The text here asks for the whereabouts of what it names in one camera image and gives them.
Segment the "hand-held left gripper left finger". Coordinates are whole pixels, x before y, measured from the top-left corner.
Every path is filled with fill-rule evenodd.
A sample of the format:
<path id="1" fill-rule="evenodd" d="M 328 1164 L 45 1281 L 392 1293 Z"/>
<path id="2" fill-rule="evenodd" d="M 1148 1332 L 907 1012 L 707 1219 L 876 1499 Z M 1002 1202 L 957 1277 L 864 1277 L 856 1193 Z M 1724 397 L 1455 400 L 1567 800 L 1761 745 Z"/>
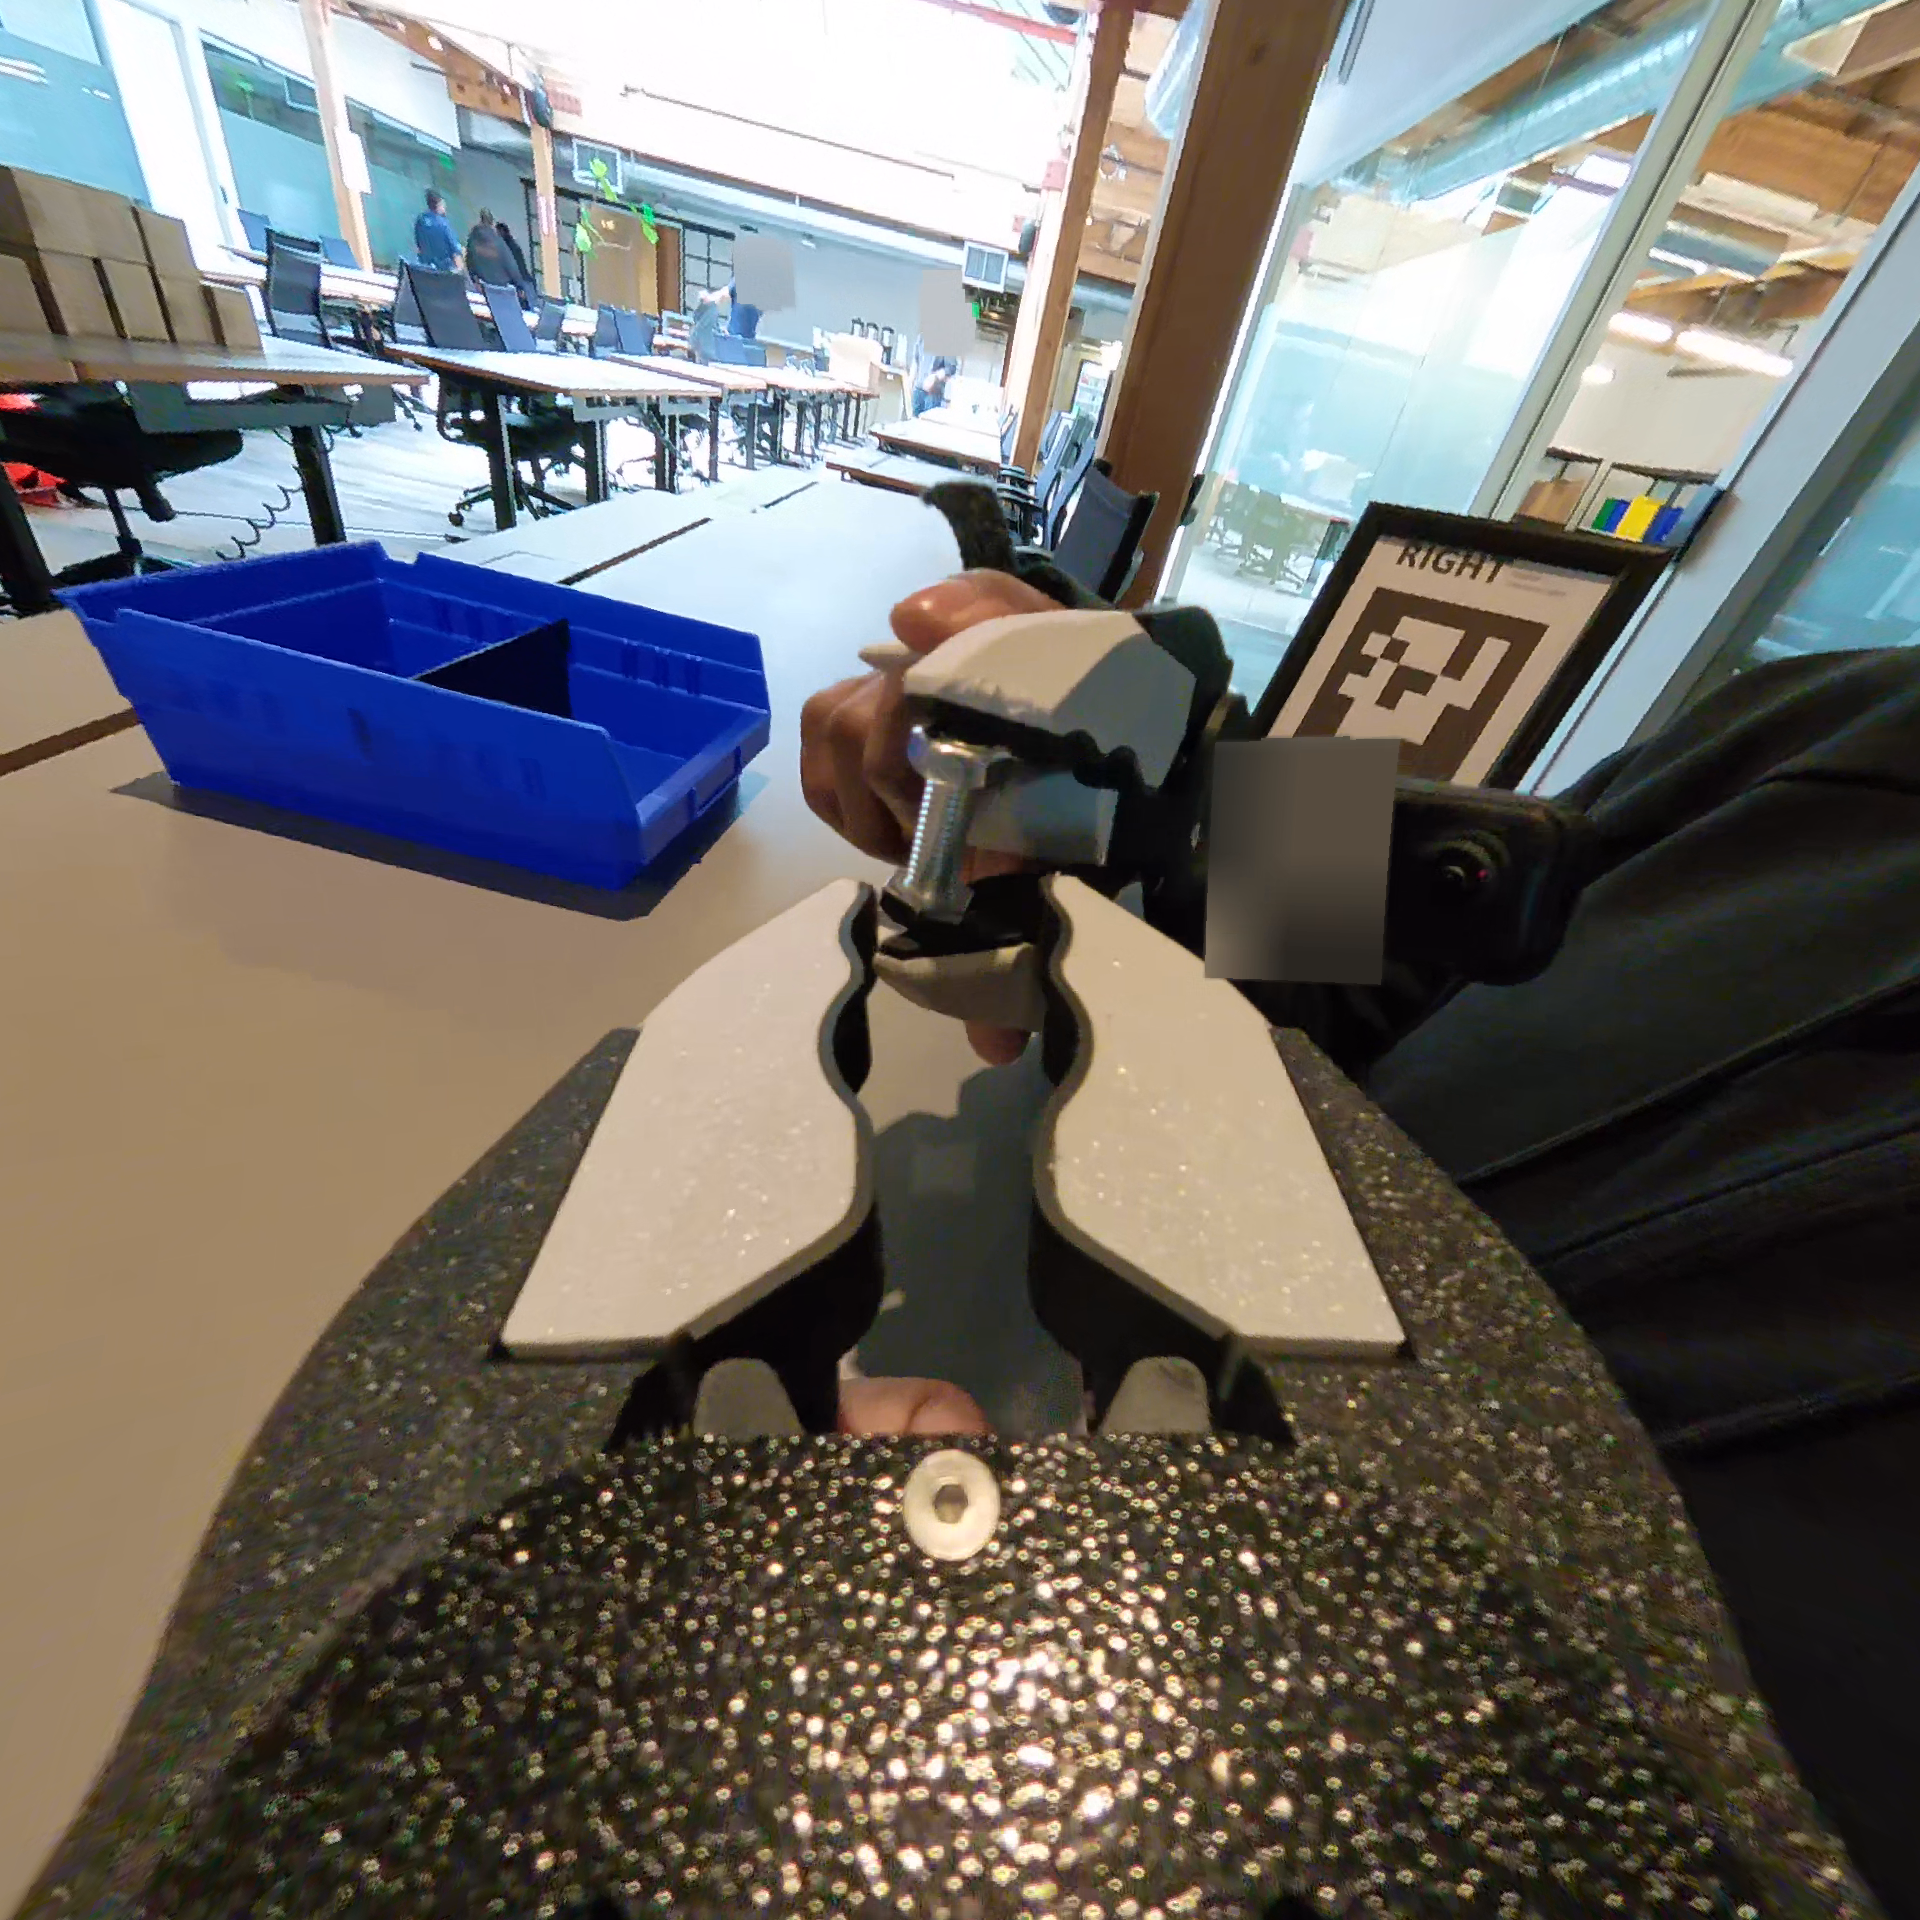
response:
<path id="1" fill-rule="evenodd" d="M 834 881 L 641 1019 L 527 1270 L 508 1356 L 656 1356 L 851 1247 L 873 1207 L 876 894 Z"/>

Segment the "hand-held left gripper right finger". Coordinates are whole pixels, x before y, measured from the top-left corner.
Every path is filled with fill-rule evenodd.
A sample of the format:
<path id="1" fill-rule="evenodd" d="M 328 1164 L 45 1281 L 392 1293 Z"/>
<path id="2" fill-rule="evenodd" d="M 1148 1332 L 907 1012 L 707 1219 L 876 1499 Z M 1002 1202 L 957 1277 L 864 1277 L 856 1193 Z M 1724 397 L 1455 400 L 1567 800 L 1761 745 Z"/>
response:
<path id="1" fill-rule="evenodd" d="M 1264 1016 L 1073 877 L 1040 883 L 1036 1207 L 1068 1248 L 1254 1356 L 1404 1327 Z"/>

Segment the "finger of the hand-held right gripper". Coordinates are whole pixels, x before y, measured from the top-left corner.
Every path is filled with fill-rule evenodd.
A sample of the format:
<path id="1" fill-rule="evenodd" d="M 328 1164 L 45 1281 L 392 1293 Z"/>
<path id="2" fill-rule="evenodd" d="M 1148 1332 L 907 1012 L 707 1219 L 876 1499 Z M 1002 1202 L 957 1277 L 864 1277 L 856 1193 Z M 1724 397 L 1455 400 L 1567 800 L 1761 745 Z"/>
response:
<path id="1" fill-rule="evenodd" d="M 1133 616 L 998 616 L 905 666 L 911 713 L 1090 784 L 1162 787 L 1200 680 Z"/>
<path id="2" fill-rule="evenodd" d="M 1135 784 L 1127 757 L 1031 761 L 989 751 L 969 816 L 969 877 L 1106 870 Z"/>

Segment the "silver metal bolt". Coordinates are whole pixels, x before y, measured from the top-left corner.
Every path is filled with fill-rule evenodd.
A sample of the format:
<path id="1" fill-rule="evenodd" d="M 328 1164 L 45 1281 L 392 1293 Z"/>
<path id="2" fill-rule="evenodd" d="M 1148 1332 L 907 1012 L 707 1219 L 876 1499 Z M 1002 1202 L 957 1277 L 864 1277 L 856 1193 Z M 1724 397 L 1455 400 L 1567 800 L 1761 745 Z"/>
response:
<path id="1" fill-rule="evenodd" d="M 971 813 L 994 774 L 998 751 L 913 726 L 907 767 L 921 778 L 918 813 L 889 902 L 905 917 L 952 925 L 969 906 Z"/>

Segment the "blue plastic storage bin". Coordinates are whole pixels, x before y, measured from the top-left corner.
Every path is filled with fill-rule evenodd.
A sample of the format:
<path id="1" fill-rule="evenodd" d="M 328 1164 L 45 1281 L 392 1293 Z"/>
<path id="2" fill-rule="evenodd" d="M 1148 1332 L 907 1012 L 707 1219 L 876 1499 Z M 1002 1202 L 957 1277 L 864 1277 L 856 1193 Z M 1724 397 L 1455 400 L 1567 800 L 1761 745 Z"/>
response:
<path id="1" fill-rule="evenodd" d="M 341 543 L 62 588 L 178 787 L 624 890 L 766 749 L 749 633 Z M 573 719 L 416 686 L 568 622 Z"/>

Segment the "person's right forearm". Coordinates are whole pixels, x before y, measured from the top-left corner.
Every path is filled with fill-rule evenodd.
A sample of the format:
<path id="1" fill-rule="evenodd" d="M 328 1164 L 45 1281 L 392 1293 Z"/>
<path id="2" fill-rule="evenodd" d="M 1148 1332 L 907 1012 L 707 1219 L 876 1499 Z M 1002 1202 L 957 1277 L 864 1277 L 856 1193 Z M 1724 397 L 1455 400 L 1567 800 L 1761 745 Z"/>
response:
<path id="1" fill-rule="evenodd" d="M 1549 966 L 1455 991 L 1368 1099 L 1455 1189 L 1562 1172 L 1915 991 L 1915 647 L 1750 669 L 1570 792 L 1596 873 Z"/>

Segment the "person's right hand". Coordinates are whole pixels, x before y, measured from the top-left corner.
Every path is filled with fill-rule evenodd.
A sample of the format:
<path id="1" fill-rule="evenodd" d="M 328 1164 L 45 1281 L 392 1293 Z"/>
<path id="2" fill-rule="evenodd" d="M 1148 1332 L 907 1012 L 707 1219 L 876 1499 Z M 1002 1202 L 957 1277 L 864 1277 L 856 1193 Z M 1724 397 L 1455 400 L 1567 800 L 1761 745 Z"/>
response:
<path id="1" fill-rule="evenodd" d="M 971 570 L 911 593 L 889 636 L 911 657 L 989 620 L 1060 612 L 1010 574 Z M 798 778 L 807 808 L 851 849 L 899 867 L 918 825 L 921 778 L 907 765 L 902 669 L 869 669 L 814 694 L 801 712 Z"/>

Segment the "black bin divider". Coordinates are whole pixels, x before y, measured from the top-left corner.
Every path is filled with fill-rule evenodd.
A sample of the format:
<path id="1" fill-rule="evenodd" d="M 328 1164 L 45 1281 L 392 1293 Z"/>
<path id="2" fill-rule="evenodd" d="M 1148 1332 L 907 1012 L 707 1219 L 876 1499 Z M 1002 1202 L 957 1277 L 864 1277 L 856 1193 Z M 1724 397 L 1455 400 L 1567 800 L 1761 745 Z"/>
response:
<path id="1" fill-rule="evenodd" d="M 425 669 L 416 676 L 416 686 L 552 719 L 573 719 L 568 665 L 568 622 L 552 620 Z"/>

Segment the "person's dark jacket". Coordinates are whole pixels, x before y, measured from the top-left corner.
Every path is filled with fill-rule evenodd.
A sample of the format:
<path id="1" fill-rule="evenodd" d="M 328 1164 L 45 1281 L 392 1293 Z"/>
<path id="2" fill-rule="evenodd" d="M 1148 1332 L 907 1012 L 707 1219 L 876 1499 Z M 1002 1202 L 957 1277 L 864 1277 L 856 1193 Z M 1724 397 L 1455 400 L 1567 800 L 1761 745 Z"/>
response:
<path id="1" fill-rule="evenodd" d="M 1917 1913 L 1917 1025 L 1888 995 L 1460 1186 L 1683 1493 L 1795 1769 Z"/>

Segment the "long wooden desk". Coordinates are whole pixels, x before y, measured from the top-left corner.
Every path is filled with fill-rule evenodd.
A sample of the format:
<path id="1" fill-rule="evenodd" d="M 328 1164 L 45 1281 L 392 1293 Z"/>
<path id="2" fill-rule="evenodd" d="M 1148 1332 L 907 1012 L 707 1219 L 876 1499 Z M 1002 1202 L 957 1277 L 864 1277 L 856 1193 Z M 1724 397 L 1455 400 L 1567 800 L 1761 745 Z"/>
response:
<path id="1" fill-rule="evenodd" d="M 478 397 L 481 438 L 489 467 L 489 501 L 495 530 L 508 533 L 518 518 L 515 462 L 508 434 L 508 404 L 529 397 L 564 400 L 570 410 L 573 439 L 585 456 L 586 501 L 611 496 L 605 462 L 605 424 L 640 420 L 656 438 L 656 489 L 677 485 L 677 438 L 672 409 L 694 409 L 707 430 L 719 420 L 723 396 L 698 380 L 677 380 L 626 367 L 615 358 L 576 352 L 446 350 L 432 345 L 394 345 L 390 358 L 416 372 L 432 372 L 439 391 L 472 391 Z"/>

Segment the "stack of cardboard boxes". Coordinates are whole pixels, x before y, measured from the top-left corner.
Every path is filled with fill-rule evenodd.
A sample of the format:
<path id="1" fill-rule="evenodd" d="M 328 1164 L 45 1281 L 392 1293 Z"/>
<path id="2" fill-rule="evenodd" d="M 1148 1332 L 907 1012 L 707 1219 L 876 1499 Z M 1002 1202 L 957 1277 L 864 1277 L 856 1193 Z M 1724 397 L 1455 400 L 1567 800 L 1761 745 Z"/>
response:
<path id="1" fill-rule="evenodd" d="M 178 219 L 20 165 L 1 169 L 1 333 L 259 347 L 249 296 L 205 280 Z"/>

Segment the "wooden post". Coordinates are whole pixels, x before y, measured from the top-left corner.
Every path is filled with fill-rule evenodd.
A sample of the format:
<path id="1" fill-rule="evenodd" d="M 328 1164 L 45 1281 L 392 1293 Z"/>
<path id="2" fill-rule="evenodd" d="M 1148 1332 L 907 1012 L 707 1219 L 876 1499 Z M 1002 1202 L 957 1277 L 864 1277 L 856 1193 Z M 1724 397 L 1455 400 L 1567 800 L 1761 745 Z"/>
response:
<path id="1" fill-rule="evenodd" d="M 1072 59 L 1058 155 L 1043 175 L 1036 234 L 1023 267 L 1002 368 L 1002 397 L 1017 424 L 1010 464 L 1022 470 L 1034 467 L 1051 416 L 1093 183 L 1129 50 L 1133 15 L 1129 3 L 1088 6 Z"/>
<path id="2" fill-rule="evenodd" d="M 1121 603 L 1162 582 L 1346 3 L 1212 3 L 1143 263 L 1100 459 L 1154 493 Z"/>

